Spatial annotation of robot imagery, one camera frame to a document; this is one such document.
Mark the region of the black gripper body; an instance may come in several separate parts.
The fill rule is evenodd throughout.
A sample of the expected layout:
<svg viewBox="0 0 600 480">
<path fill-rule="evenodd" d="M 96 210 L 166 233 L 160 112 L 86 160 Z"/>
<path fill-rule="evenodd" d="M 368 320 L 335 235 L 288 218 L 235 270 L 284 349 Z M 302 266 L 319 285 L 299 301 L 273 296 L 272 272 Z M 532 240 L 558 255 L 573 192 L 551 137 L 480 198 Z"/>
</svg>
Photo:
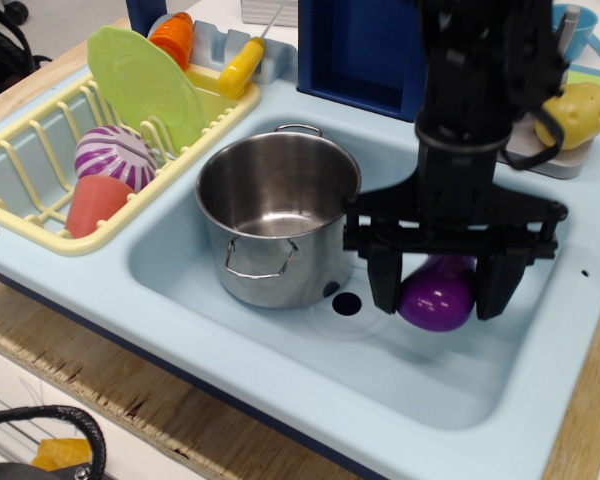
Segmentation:
<svg viewBox="0 0 600 480">
<path fill-rule="evenodd" d="M 494 182 L 508 139 L 460 139 L 417 130 L 415 171 L 400 183 L 348 198 L 344 247 L 386 268 L 388 252 L 443 255 L 526 254 L 551 259 L 567 207 Z"/>
</svg>

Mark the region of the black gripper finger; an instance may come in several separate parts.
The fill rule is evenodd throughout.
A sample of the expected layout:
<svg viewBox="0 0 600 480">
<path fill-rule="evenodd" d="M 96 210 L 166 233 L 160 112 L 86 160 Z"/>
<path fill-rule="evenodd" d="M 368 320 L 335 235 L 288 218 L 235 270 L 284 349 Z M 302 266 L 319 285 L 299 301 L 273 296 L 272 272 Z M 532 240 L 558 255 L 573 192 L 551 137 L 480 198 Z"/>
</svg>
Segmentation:
<svg viewBox="0 0 600 480">
<path fill-rule="evenodd" d="M 387 314 L 394 314 L 400 295 L 402 254 L 372 252 L 367 260 L 367 271 L 375 306 Z"/>
<path fill-rule="evenodd" d="M 476 313 L 489 320 L 503 313 L 527 266 L 525 255 L 489 254 L 476 265 Z"/>
</svg>

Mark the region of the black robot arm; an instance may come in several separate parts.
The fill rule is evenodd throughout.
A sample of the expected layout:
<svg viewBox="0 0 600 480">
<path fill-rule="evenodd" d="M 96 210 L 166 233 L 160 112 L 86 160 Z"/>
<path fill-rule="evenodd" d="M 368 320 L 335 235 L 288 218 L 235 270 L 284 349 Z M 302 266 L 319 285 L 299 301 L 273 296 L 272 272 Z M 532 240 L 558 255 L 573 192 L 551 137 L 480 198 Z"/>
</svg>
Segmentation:
<svg viewBox="0 0 600 480">
<path fill-rule="evenodd" d="M 344 246 L 366 260 L 374 303 L 390 314 L 404 254 L 474 258 L 477 315 L 487 320 L 505 310 L 529 265 L 554 257 L 568 214 L 493 181 L 499 159 L 528 170 L 560 152 L 564 133 L 544 103 L 560 94 L 567 64 L 548 1 L 417 8 L 427 63 L 417 166 L 394 186 L 344 202 Z"/>
</svg>

